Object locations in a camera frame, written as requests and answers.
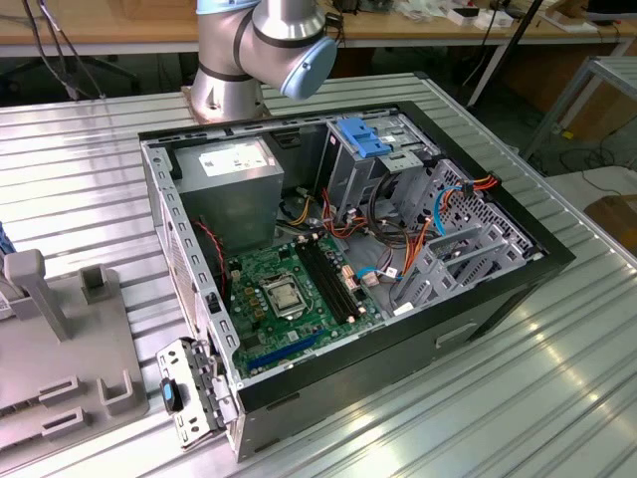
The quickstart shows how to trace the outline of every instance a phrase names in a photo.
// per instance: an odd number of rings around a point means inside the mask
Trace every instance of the yellow wire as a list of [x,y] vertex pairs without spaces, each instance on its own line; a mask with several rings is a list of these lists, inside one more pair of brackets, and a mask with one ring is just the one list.
[[306,205],[303,208],[303,212],[301,213],[301,216],[299,216],[298,219],[295,219],[292,222],[289,222],[288,224],[290,224],[291,226],[298,226],[300,224],[303,224],[306,219],[308,219],[308,214],[310,212],[310,198],[307,197],[306,198]]

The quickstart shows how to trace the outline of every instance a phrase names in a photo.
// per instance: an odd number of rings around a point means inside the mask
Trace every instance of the blue drive bracket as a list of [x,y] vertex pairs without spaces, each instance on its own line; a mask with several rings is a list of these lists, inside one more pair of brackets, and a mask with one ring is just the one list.
[[336,124],[361,157],[382,156],[391,152],[391,146],[383,143],[362,119],[339,119]]
[[11,244],[11,241],[2,228],[2,222],[0,222],[0,251],[4,254],[16,252],[16,249],[13,247],[13,244]]

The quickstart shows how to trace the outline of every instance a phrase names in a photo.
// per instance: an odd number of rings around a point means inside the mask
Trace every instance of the gray metal frame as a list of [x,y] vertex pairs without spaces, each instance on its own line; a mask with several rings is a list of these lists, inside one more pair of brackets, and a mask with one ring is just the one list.
[[[188,331],[155,238],[136,133],[192,125],[179,94],[0,111],[0,216],[50,277],[97,257],[117,270],[150,411],[14,476],[247,477],[634,475],[637,262],[430,81],[327,82],[275,115],[410,100],[576,254],[496,334],[241,464],[225,439],[184,454],[165,413],[156,351]],[[331,390],[318,390],[318,395]]]
[[544,115],[543,120],[533,133],[531,141],[521,152],[522,158],[529,159],[531,157],[582,87],[595,77],[609,83],[631,99],[637,100],[637,59],[635,57],[592,57],[586,59],[555,100],[550,111]]

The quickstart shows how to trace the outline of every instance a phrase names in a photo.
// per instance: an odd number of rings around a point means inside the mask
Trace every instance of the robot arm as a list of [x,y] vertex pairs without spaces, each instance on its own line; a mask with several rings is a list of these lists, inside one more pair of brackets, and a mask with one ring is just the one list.
[[205,121],[260,116],[259,82],[304,100],[336,57],[316,0],[199,0],[197,15],[199,70],[191,102]]

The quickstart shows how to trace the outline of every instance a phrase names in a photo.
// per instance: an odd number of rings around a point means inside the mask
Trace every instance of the motherboard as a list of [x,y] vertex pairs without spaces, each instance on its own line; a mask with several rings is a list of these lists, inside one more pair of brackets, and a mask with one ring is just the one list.
[[329,236],[229,260],[228,312],[241,346],[240,374],[256,375],[383,322],[380,309]]

